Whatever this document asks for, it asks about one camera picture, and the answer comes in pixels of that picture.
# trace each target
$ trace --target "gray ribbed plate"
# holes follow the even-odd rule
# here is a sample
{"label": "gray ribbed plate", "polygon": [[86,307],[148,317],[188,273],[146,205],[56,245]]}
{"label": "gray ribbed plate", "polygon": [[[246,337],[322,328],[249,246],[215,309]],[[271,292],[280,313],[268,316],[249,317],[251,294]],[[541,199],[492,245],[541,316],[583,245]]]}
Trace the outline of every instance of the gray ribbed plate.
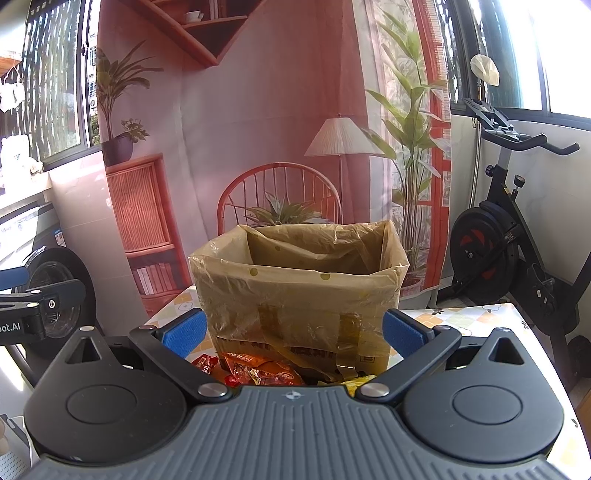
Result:
{"label": "gray ribbed plate", "polygon": [[26,480],[558,480],[543,457],[473,466],[427,449],[389,407],[344,387],[244,387],[202,406],[167,446],[140,460],[81,467],[44,459]]}

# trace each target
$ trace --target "blue pad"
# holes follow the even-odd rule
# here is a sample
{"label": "blue pad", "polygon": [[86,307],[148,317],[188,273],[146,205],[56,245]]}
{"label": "blue pad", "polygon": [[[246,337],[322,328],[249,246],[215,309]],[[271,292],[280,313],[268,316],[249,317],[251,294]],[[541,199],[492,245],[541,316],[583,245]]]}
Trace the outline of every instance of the blue pad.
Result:
{"label": "blue pad", "polygon": [[414,320],[415,325],[409,324],[408,320],[398,317],[396,312],[396,310],[386,312],[382,320],[382,333],[384,340],[403,358],[406,358],[428,342],[427,328]]}
{"label": "blue pad", "polygon": [[29,281],[29,272],[25,267],[0,270],[0,291],[25,285]]}
{"label": "blue pad", "polygon": [[186,358],[197,345],[203,342],[207,333],[205,313],[197,309],[194,313],[191,314],[191,312],[187,312],[188,315],[185,314],[187,317],[184,320],[180,320],[162,336],[162,344],[182,358]]}

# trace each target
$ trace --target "silver screw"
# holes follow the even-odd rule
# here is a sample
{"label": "silver screw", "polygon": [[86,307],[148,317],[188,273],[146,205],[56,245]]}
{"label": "silver screw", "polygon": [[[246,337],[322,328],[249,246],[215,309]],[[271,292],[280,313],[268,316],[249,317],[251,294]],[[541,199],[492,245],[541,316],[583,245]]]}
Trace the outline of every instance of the silver screw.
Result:
{"label": "silver screw", "polygon": [[362,395],[372,398],[385,397],[390,393],[390,389],[387,385],[378,382],[366,383],[364,385],[361,385],[361,387],[359,388],[359,391],[362,393]]}
{"label": "silver screw", "polygon": [[204,397],[219,398],[228,393],[228,388],[221,383],[204,383],[197,389],[197,392]]}

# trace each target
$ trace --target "plant pot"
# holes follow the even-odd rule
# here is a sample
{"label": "plant pot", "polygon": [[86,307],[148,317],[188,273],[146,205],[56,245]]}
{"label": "plant pot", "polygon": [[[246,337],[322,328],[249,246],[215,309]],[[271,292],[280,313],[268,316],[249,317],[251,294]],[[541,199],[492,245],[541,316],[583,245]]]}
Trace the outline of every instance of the plant pot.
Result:
{"label": "plant pot", "polygon": [[128,161],[134,152],[134,143],[127,132],[101,143],[105,167]]}
{"label": "plant pot", "polygon": [[408,297],[410,295],[416,295],[421,291],[421,278],[415,276],[413,273],[408,273],[404,277],[402,282],[402,288],[400,289],[400,297]]}

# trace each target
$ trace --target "blue gripper pad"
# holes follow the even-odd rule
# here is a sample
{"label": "blue gripper pad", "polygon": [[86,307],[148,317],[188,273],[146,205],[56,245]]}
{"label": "blue gripper pad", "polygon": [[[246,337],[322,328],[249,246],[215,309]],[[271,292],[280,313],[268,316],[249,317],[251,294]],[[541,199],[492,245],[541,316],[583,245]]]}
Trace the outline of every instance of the blue gripper pad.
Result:
{"label": "blue gripper pad", "polygon": [[25,267],[0,270],[0,291],[20,287],[29,281],[29,272]]}
{"label": "blue gripper pad", "polygon": [[402,358],[408,357],[435,338],[433,330],[396,309],[388,310],[384,314],[382,333],[384,340],[400,353]]}
{"label": "blue gripper pad", "polygon": [[158,330],[164,346],[178,356],[186,358],[207,333],[207,319],[201,309],[191,309]]}

